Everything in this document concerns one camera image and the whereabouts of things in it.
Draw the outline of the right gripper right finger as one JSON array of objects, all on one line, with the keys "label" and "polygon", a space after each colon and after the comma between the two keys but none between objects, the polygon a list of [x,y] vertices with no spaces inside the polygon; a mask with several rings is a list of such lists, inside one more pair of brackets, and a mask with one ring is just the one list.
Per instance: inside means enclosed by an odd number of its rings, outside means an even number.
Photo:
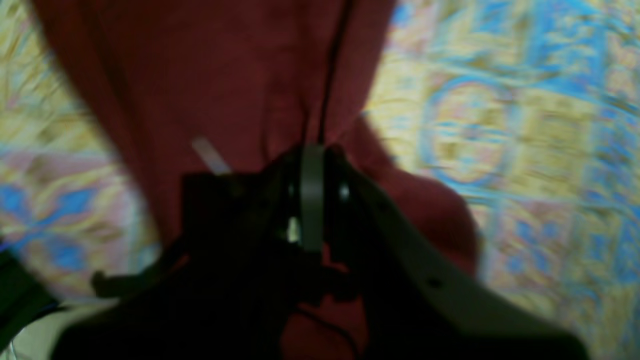
[{"label": "right gripper right finger", "polygon": [[441,255],[372,180],[319,145],[301,153],[301,244],[330,248],[362,296],[366,360],[587,360],[578,338]]}]

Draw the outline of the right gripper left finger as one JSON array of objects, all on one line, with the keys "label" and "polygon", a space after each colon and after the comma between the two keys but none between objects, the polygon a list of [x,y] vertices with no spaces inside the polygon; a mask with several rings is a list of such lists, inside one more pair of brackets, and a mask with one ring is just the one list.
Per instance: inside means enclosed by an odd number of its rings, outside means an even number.
[{"label": "right gripper left finger", "polygon": [[281,359],[305,260],[287,236],[300,162],[293,148],[259,173],[185,174],[178,238],[139,275],[96,274],[119,303],[62,331],[51,358]]}]

